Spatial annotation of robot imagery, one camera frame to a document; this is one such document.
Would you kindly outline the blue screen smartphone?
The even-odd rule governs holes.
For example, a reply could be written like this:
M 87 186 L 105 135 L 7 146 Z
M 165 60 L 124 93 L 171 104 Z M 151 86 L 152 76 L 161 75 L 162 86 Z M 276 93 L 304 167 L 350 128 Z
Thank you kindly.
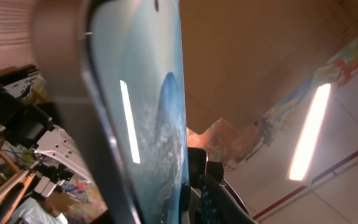
M 103 1 L 89 59 L 145 223 L 179 223 L 188 180 L 178 0 Z

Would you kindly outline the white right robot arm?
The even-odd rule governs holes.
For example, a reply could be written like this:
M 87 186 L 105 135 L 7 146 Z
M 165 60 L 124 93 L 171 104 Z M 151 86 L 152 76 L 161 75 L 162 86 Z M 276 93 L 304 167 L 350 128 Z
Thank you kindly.
M 41 174 L 34 191 L 47 198 L 73 176 L 86 182 L 93 178 L 74 140 L 60 127 L 55 105 L 36 91 L 41 79 L 35 66 L 0 77 L 0 125 L 10 144 L 33 150 L 37 161 L 31 169 Z

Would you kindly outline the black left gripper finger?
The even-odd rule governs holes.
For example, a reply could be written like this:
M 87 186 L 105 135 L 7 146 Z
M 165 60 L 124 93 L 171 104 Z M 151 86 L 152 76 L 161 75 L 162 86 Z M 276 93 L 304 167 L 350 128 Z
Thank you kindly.
M 256 224 L 209 175 L 200 177 L 201 213 L 207 224 Z

